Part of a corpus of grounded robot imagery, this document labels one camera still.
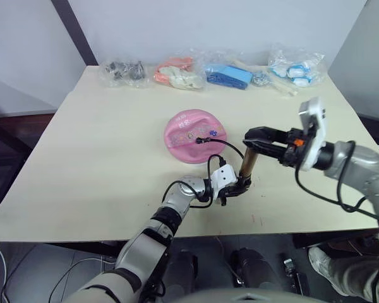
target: orange component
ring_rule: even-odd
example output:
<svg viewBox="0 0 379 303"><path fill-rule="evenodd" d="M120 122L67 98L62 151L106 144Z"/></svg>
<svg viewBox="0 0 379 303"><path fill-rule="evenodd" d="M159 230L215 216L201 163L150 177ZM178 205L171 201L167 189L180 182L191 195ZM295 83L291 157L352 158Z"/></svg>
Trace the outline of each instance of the orange component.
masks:
<svg viewBox="0 0 379 303"><path fill-rule="evenodd" d="M302 146L304 145L304 141L301 139L296 139L295 141L293 141L293 144L295 144L296 146Z"/></svg>

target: floor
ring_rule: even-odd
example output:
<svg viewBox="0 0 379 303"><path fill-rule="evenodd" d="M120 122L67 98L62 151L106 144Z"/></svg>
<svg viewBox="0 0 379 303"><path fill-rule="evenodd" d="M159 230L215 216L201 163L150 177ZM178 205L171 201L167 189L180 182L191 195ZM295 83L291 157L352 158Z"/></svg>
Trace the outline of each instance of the floor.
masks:
<svg viewBox="0 0 379 303"><path fill-rule="evenodd" d="M4 118L0 120L0 126L34 147L51 117L52 115L38 115ZM0 144L0 155L9 153L12 151ZM0 183L8 169L0 167ZM259 251L271 264L284 289L289 289L290 281L284 274L281 254L292 258L297 270L307 274L312 297L331 303L363 302L362 299L339 296L326 279L313 271L306 251L294 248L291 235L237 235L222 236L219 239L224 247L225 259L229 258L233 250L242 247ZM99 255L49 244L1 243L0 248L8 265L6 293L12 303L47 302L56 282L72 264L84 258L101 258ZM232 287L231 273L224 263L221 246L215 238L176 239L171 247L172 252L182 249L198 256L199 272L195 285L197 290ZM95 260L82 262L58 285L51 302L61 302L100 271L110 267L111 265L102 265ZM2 283L3 266L0 261L0 293Z"/></svg>

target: tabletop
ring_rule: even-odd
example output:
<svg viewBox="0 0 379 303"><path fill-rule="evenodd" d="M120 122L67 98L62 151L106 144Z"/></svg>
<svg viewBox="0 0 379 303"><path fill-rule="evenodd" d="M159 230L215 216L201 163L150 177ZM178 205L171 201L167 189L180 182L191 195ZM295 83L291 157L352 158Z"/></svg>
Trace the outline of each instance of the tabletop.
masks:
<svg viewBox="0 0 379 303"><path fill-rule="evenodd" d="M287 97L273 88L237 90L207 85L202 92L153 83L148 88L104 88L88 66L68 94L0 205L0 241L73 242L132 237L160 206L166 187L184 175L206 177L206 165L176 160L164 128L185 109L212 113L227 140L245 151L249 128L301 128L301 102L321 96L329 142L355 140L379 151L332 80ZM222 155L238 172L239 156ZM259 156L248 192L226 206L190 209L177 236L272 234L375 228L374 219L346 213L302 191L294 169ZM336 198L336 181L323 172L301 172L301 182ZM343 187L345 203L361 194ZM372 211L369 202L363 209Z"/></svg>

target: shoe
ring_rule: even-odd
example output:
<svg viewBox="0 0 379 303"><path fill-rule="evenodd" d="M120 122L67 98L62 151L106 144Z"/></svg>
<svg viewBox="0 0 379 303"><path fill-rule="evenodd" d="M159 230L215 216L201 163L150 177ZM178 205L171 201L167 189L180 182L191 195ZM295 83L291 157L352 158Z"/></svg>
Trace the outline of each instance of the shoe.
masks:
<svg viewBox="0 0 379 303"><path fill-rule="evenodd" d="M331 286L333 286L336 292L344 297L348 297L347 294L343 293L343 291L332 282L332 276L330 275L331 258L327 256L324 251L318 247L312 247L309 249L309 261L311 267L313 267L318 274L324 276L331 283Z"/></svg>

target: gray floor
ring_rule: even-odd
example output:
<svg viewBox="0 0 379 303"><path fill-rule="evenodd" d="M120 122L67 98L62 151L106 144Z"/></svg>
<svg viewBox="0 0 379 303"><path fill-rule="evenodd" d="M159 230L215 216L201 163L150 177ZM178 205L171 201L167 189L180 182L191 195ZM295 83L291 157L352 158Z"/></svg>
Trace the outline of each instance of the gray floor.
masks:
<svg viewBox="0 0 379 303"><path fill-rule="evenodd" d="M259 251L271 264L284 288L289 288L289 281L284 275L280 253L292 258L298 271L307 274L312 297L331 303L363 302L362 299L339 296L326 279L311 269L306 251L296 250L293 247L290 235L239 235L222 236L219 239L223 243L226 259L233 250L241 247ZM48 244L4 243L0 244L0 248L5 255L9 275L24 255L32 249L8 282L6 293L11 303L48 302L49 294L56 282L72 264L84 258L100 257ZM172 253L182 249L198 256L196 290L232 287L231 274L224 263L221 246L215 238L176 239L171 249ZM112 265L106 265L105 269L111 267ZM98 261L79 264L59 284L51 302L61 302L101 270L104 270L104 267L101 267ZM0 262L0 285L2 279L3 267Z"/></svg>

